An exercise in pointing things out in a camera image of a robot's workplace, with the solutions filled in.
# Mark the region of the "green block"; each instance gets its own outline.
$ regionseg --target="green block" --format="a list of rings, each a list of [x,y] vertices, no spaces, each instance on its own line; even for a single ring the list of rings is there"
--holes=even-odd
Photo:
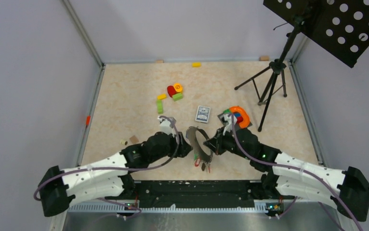
[[[158,114],[163,113],[162,100],[156,100],[156,107],[158,108]]]
[[[177,93],[177,94],[173,95],[172,98],[173,98],[173,101],[178,101],[178,100],[183,98],[183,94],[181,92]]]

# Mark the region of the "tripod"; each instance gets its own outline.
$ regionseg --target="tripod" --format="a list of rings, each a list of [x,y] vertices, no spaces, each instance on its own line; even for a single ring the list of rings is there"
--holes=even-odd
[[[248,82],[253,81],[254,86],[255,86],[255,90],[257,91],[258,98],[260,98],[260,100],[258,101],[258,105],[265,104],[263,117],[261,118],[261,123],[260,123],[260,126],[258,127],[258,131],[261,131],[263,129],[263,124],[264,124],[265,116],[267,115],[268,106],[270,105],[272,95],[275,94],[274,88],[275,88],[275,84],[277,82],[277,78],[280,74],[281,74],[281,78],[282,78],[282,88],[284,90],[284,97],[287,96],[287,89],[286,89],[286,86],[285,86],[285,75],[284,75],[284,69],[287,66],[284,64],[284,60],[285,60],[285,57],[287,56],[287,53],[290,51],[291,46],[294,43],[295,38],[297,37],[297,35],[302,30],[302,26],[304,24],[304,19],[305,18],[302,17],[302,16],[295,16],[294,17],[294,29],[291,33],[287,34],[288,40],[287,40],[287,43],[285,44],[284,50],[283,50],[283,52],[282,52],[279,59],[275,59],[273,62],[270,62],[269,66],[266,69],[260,71],[259,73],[257,73],[253,77],[247,79],[245,82],[243,82],[242,84],[240,84],[240,85],[238,85],[237,87],[234,88],[234,90],[238,90],[240,87],[244,86]],[[258,90],[257,90],[257,86],[255,85],[254,79],[256,77],[260,76],[261,74],[263,74],[264,72],[268,71],[269,69],[272,69],[273,73],[270,77],[270,80],[267,83],[267,86],[264,89],[263,94],[260,96],[259,93],[258,93]],[[265,97],[268,93],[268,90],[270,92],[269,92],[269,95],[268,95],[268,99],[265,101],[264,99],[265,99]]]

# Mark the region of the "yellow block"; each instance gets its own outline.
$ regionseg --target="yellow block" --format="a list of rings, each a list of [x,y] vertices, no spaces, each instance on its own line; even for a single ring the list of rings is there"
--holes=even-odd
[[[174,87],[174,89],[176,90],[177,93],[180,93],[180,92],[183,91],[183,87],[180,83],[173,84],[173,87]]]
[[[167,98],[166,94],[158,95],[158,100],[164,100],[166,98]]]
[[[199,67],[201,66],[201,63],[192,63],[192,67]]]

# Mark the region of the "marble pattern surface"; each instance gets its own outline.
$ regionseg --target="marble pattern surface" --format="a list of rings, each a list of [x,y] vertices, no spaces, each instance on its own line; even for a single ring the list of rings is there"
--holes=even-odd
[[[262,132],[258,132],[257,128],[264,105],[257,105],[253,83],[234,90],[235,86],[267,66],[268,62],[211,62],[202,63],[197,68],[192,67],[191,63],[107,65],[82,164],[120,151],[125,147],[119,143],[121,139],[129,140],[135,135],[142,142],[159,131],[156,97],[167,93],[167,86],[176,82],[182,84],[184,97],[176,102],[169,97],[164,99],[163,115],[175,117],[179,131],[185,132],[189,126],[198,126],[211,137],[222,126],[217,115],[239,105],[250,116],[253,125],[249,129],[261,143],[316,164],[315,151],[288,68],[285,69],[288,97],[283,97],[282,89],[273,96]],[[267,71],[256,78],[260,93],[270,75],[271,71]],[[281,76],[276,88],[280,86]],[[207,124],[195,121],[199,105],[211,108]],[[247,160],[231,153],[214,156],[211,173],[203,172],[200,167],[194,167],[193,151],[185,158],[173,159],[162,168],[132,174],[135,180],[255,180],[261,175]]]

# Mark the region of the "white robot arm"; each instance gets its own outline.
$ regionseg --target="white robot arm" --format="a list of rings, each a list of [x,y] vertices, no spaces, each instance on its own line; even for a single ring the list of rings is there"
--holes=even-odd
[[[359,169],[332,169],[317,166],[292,157],[277,148],[258,142],[257,136],[247,128],[233,134],[232,127],[226,126],[216,131],[216,135],[203,143],[217,155],[226,151],[246,158],[256,170],[266,172],[261,177],[265,193],[270,198],[295,196],[327,204],[350,218],[332,191],[348,206],[358,221],[365,221],[369,210],[369,182]],[[314,174],[323,182],[308,174]]]
[[[162,132],[143,143],[127,146],[108,158],[85,166],[48,169],[38,189],[44,215],[57,215],[83,201],[131,193],[133,180],[130,173],[152,169],[148,168],[149,164],[165,156],[170,157],[165,164],[175,157],[185,157],[192,148],[184,141],[181,132],[173,132],[174,118],[160,116],[158,119]]]

